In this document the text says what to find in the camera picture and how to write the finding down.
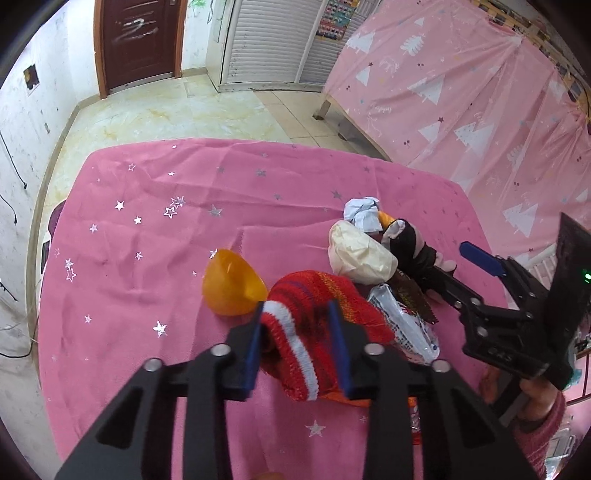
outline white wall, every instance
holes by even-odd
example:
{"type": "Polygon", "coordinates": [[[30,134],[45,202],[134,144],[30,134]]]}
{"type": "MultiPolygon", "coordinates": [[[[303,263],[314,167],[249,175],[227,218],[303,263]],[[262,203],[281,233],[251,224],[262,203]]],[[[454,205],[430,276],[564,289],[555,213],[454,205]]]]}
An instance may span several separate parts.
{"type": "Polygon", "coordinates": [[[41,179],[66,122],[77,104],[70,77],[65,7],[35,34],[0,87],[0,131],[14,158],[24,190],[6,152],[0,154],[0,193],[17,212],[0,205],[0,278],[19,299],[24,314],[24,271],[31,217],[41,179]],[[35,64],[39,85],[27,90],[23,71],[35,64]]]}
{"type": "MultiPolygon", "coordinates": [[[[18,180],[4,146],[0,148],[0,193],[15,209],[18,223],[0,201],[0,278],[19,300],[0,291],[0,352],[27,353],[25,261],[31,218],[41,179],[77,99],[70,76],[62,8],[35,34],[0,87],[0,131],[22,178],[18,180]],[[23,71],[35,64],[40,84],[27,90],[23,71]]],[[[0,357],[0,416],[22,454],[43,479],[60,464],[48,426],[37,371],[31,358],[0,357]]]]}
{"type": "Polygon", "coordinates": [[[213,0],[189,0],[185,18],[181,70],[205,66],[209,29],[213,24],[213,21],[207,23],[207,19],[212,10],[213,0]]]}
{"type": "Polygon", "coordinates": [[[69,0],[65,8],[70,73],[80,102],[99,94],[93,39],[95,0],[69,0]]]}

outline white plastic bag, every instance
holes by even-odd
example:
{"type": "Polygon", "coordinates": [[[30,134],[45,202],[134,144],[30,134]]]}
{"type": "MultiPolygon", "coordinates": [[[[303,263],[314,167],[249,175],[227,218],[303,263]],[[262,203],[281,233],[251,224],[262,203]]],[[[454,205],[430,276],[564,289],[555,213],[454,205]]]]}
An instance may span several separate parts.
{"type": "Polygon", "coordinates": [[[388,284],[372,288],[368,301],[384,314],[397,345],[409,361],[430,364],[439,356],[437,336],[420,316],[413,315],[396,300],[388,284]]]}
{"type": "Polygon", "coordinates": [[[398,266],[389,250],[346,220],[330,229],[329,261],[336,275],[363,285],[388,281],[398,266]]]}

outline table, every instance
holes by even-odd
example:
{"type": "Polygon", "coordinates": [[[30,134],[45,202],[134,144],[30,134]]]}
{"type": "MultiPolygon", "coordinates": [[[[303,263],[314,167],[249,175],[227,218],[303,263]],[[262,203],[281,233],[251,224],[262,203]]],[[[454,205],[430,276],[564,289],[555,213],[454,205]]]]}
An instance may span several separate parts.
{"type": "MultiPolygon", "coordinates": [[[[470,201],[433,174],[258,141],[159,141],[91,154],[60,216],[41,293],[41,383],[59,454],[72,451],[145,359],[184,362],[236,324],[202,302],[203,271],[216,248],[239,252],[268,287],[297,270],[330,272],[328,231],[345,202],[363,196],[412,221],[458,262],[458,279],[506,306],[498,280],[457,253],[464,240],[488,250],[470,201]]],[[[457,312],[433,308],[441,357],[475,387],[483,364],[461,353],[457,312]]],[[[263,373],[253,397],[226,410],[237,480],[268,470],[288,480],[361,478],[366,410],[296,403],[263,373]],[[310,436],[306,426],[315,421],[326,428],[310,436]]],[[[181,438],[177,428],[175,479],[181,438]]]]}

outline human hand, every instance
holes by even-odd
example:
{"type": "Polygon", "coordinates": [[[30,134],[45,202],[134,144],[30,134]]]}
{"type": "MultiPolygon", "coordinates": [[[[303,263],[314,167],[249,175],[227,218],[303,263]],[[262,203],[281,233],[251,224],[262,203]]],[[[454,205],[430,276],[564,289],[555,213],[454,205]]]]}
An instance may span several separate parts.
{"type": "MultiPolygon", "coordinates": [[[[480,394],[486,403],[493,403],[499,395],[499,377],[501,371],[488,366],[484,377],[480,381],[480,394]]],[[[541,421],[544,420],[558,397],[558,388],[552,385],[544,377],[537,377],[531,380],[522,379],[519,386],[523,393],[529,398],[529,402],[517,414],[520,420],[541,421]]]]}

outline brown wooden door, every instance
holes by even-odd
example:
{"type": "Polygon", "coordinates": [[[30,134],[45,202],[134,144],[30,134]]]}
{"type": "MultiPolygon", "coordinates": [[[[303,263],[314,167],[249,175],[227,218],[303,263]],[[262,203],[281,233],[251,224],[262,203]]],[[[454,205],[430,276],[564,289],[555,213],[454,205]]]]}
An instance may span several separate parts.
{"type": "Polygon", "coordinates": [[[179,0],[104,0],[103,53],[109,90],[174,69],[179,0]]]}

